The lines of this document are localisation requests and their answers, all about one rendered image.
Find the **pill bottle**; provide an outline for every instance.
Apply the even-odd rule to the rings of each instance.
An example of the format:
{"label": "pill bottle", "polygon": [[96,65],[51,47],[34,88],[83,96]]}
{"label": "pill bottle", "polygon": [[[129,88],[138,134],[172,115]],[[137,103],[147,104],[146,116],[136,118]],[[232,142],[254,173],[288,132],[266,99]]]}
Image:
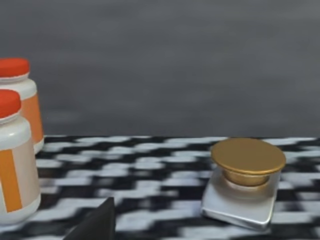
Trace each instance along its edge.
{"label": "pill bottle", "polygon": [[29,79],[30,64],[24,58],[0,58],[0,89],[20,94],[21,115],[31,127],[33,148],[37,154],[44,146],[44,132],[39,108],[36,83]]}
{"label": "pill bottle", "polygon": [[41,201],[29,122],[17,92],[0,89],[0,225],[17,224]]}

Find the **gold knob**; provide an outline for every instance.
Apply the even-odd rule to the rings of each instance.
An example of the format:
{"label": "gold knob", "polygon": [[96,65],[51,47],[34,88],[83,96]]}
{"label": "gold knob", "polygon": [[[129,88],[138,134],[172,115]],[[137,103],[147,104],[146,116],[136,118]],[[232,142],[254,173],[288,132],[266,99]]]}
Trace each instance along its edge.
{"label": "gold knob", "polygon": [[220,141],[212,147],[211,158],[227,180],[246,187],[263,185],[286,165],[280,148],[253,138]]}

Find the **checkered surface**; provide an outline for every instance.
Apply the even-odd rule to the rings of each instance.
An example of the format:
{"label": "checkered surface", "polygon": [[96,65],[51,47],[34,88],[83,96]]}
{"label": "checkered surface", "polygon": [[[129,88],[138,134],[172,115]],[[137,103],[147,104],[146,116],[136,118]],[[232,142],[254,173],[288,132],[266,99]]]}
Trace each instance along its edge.
{"label": "checkered surface", "polygon": [[51,136],[37,155],[42,202],[1,240],[61,240],[115,197],[116,240],[320,239],[320,139],[263,138],[287,157],[270,230],[203,218],[209,148],[224,137]]}

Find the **bottle cap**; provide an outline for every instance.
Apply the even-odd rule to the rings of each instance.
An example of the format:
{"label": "bottle cap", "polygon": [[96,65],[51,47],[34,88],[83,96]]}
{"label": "bottle cap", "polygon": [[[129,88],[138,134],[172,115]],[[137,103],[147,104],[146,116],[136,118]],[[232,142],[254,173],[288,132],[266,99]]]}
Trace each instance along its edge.
{"label": "bottle cap", "polygon": [[224,176],[242,186],[259,186],[280,171],[286,156],[280,148],[253,138],[229,138],[215,144],[211,157]]}
{"label": "bottle cap", "polygon": [[19,112],[21,108],[20,95],[16,91],[0,89],[0,119]]}
{"label": "bottle cap", "polygon": [[25,75],[30,71],[29,61],[20,57],[0,58],[0,78]]}

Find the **gold plate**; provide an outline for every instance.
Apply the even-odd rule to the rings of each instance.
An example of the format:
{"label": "gold plate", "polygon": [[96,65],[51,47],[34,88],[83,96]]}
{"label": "gold plate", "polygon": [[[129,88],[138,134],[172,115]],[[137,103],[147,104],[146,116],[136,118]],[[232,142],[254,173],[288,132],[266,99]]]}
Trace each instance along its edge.
{"label": "gold plate", "polygon": [[253,138],[220,141],[212,147],[211,157],[226,171],[251,176],[270,175],[286,164],[286,156],[280,148]]}

